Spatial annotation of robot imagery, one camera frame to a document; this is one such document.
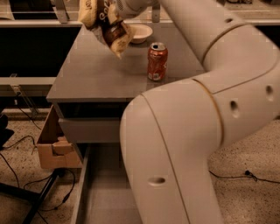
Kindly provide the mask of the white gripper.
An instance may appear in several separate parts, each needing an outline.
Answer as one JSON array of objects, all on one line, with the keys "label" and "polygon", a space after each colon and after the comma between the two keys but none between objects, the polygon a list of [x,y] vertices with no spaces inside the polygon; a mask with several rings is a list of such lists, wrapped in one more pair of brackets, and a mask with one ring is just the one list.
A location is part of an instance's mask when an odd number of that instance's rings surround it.
[{"label": "white gripper", "polygon": [[158,0],[114,0],[108,7],[108,21],[112,25],[126,18],[135,18],[154,5],[158,5]]}]

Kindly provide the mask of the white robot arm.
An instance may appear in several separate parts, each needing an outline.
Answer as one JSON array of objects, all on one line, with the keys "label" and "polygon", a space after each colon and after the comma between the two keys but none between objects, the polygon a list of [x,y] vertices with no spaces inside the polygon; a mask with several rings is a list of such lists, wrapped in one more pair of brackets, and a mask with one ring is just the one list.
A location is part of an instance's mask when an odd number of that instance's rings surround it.
[{"label": "white robot arm", "polygon": [[158,0],[205,72],[150,89],[122,115],[143,224],[223,224],[207,159],[280,112],[277,47],[215,0]]}]

